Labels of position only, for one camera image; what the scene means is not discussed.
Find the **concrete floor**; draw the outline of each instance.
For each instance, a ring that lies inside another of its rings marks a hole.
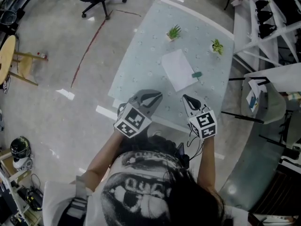
[[[94,155],[113,132],[114,121],[98,114],[97,105],[116,111],[108,91],[119,64],[139,26],[154,0],[127,0],[108,2],[111,19],[104,22],[102,6],[96,6],[81,18],[88,6],[79,0],[32,0],[26,7],[18,34],[19,51],[45,53],[49,62],[35,61],[32,76],[38,87],[12,78],[7,95],[0,92],[0,108],[4,114],[5,130],[1,133],[3,146],[8,147],[18,136],[29,139],[35,156],[33,172],[42,182],[56,180],[70,182],[86,169]],[[223,8],[226,0],[184,0],[187,6],[214,20],[233,32],[234,9]],[[74,75],[80,69],[71,88]],[[238,66],[231,69],[231,77],[241,76]],[[72,92],[68,100],[56,90]],[[239,112],[241,84],[228,84],[222,109]],[[219,134],[215,151],[224,155],[216,159],[216,189],[225,183],[238,161],[248,139],[252,123],[220,115]],[[177,144],[188,139],[185,133],[152,125]],[[192,156],[198,142],[185,149]],[[191,161],[194,174],[198,172],[200,156]]]

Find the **white helmet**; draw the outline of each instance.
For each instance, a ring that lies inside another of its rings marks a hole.
[[[32,169],[32,159],[30,157],[21,159],[14,157],[13,165],[17,171],[30,170]]]

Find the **potted plant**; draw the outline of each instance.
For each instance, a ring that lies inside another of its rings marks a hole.
[[[181,28],[178,25],[172,27],[166,34],[168,41],[171,42],[174,41],[176,38],[179,38],[180,32],[181,32]]]
[[[220,44],[220,42],[218,41],[218,39],[215,39],[214,41],[212,41],[212,44],[210,44],[210,51],[212,53],[219,53],[220,55],[222,55],[223,51],[224,51],[224,47],[222,44]]]

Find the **green object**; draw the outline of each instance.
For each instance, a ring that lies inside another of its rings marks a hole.
[[[193,78],[198,78],[198,77],[201,77],[201,76],[202,76],[202,72],[196,72],[196,73],[192,74]]]
[[[171,40],[173,40],[180,37],[180,32],[181,28],[178,25],[176,25],[168,31],[167,35]]]
[[[213,43],[213,51],[214,52],[218,52],[220,55],[222,55],[223,51],[224,51],[224,47],[222,44],[220,44],[220,42],[218,41],[218,39],[215,39],[214,41],[211,40]]]

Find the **light blue tablecloth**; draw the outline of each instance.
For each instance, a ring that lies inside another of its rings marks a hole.
[[[181,37],[168,42],[166,33],[174,26]],[[211,40],[224,46],[222,56],[209,52]],[[203,97],[218,117],[232,63],[234,41],[207,22],[161,1],[155,1],[142,21],[116,73],[109,96],[126,102],[140,89],[156,89],[163,101],[155,115],[180,126],[187,125],[182,95]],[[182,49],[199,82],[175,92],[161,64],[163,55]]]

